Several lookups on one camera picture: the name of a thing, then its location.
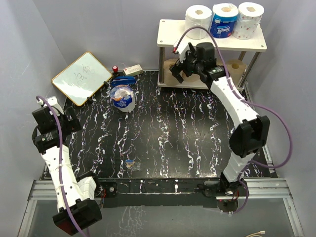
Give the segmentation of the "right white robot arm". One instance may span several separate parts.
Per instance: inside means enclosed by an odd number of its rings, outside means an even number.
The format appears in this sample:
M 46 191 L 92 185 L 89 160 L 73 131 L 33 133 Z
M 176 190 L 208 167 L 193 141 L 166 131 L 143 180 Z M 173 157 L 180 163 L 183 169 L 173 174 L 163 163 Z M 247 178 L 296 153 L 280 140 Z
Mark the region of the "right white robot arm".
M 172 75 L 182 83 L 181 73 L 187 77 L 198 75 L 201 82 L 220 100 L 234 123 L 229 139 L 231 156 L 220 180 L 213 185 L 199 185 L 205 194 L 224 194 L 231 196 L 238 191 L 241 180 L 250 161 L 267 141 L 270 120 L 260 116 L 236 90 L 232 78 L 224 66 L 218 65 L 215 48 L 210 42 L 193 46 L 190 42 L 175 45 L 173 52 L 179 56 L 170 67 Z

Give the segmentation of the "blue paper roll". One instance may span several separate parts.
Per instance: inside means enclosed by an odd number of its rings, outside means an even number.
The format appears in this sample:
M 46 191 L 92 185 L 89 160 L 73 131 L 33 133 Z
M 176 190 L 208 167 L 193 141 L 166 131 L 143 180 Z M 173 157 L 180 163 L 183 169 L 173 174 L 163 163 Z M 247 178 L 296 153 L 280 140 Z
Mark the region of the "blue paper roll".
M 232 3 L 220 3 L 213 5 L 212 24 L 210 33 L 214 38 L 228 38 L 234 29 L 238 8 Z

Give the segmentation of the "white floral paper roll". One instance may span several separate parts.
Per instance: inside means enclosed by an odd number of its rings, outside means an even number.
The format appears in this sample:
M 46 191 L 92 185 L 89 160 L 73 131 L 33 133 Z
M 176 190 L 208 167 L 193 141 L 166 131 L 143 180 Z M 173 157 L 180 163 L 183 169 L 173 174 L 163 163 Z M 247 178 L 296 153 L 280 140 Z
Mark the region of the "white floral paper roll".
M 232 36 L 239 40 L 253 38 L 259 25 L 264 7 L 253 2 L 243 2 L 238 6 L 239 14 L 232 32 Z

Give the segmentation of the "plastic blue tissue roll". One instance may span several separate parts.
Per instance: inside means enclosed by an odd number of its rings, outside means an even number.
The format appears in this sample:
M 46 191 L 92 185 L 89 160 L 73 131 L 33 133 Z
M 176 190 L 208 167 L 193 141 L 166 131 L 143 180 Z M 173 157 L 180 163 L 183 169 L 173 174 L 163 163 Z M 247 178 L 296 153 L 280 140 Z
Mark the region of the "plastic blue tissue roll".
M 135 108 L 134 91 L 129 85 L 118 85 L 110 91 L 113 106 L 125 113 L 130 113 Z

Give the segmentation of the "brown paper roll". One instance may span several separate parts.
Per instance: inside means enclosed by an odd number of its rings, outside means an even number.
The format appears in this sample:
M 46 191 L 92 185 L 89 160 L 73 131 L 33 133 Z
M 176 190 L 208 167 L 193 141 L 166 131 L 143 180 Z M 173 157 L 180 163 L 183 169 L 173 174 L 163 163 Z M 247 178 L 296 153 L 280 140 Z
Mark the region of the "brown paper roll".
M 226 65 L 234 85 L 238 86 L 238 83 L 246 70 L 246 65 L 238 59 L 229 60 L 226 62 Z
M 175 86 L 179 84 L 177 78 L 172 75 L 170 67 L 176 63 L 176 59 L 168 59 L 163 63 L 163 83 L 168 86 Z
M 186 82 L 196 82 L 196 81 L 200 81 L 199 79 L 199 75 L 197 74 L 192 74 L 190 76 L 186 76 L 185 73 L 183 73 L 183 79 Z

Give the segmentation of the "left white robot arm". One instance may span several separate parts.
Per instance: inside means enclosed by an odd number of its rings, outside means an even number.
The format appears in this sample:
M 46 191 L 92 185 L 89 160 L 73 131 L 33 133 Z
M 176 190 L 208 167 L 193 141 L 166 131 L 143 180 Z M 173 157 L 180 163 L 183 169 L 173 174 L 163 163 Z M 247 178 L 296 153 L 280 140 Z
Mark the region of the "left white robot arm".
M 53 216 L 53 222 L 73 236 L 102 219 L 94 199 L 101 194 L 102 185 L 92 172 L 75 177 L 66 138 L 80 131 L 81 125 L 72 108 L 65 112 L 54 110 L 58 120 L 48 107 L 32 112 L 37 122 L 32 141 L 49 169 L 56 191 L 58 213 Z

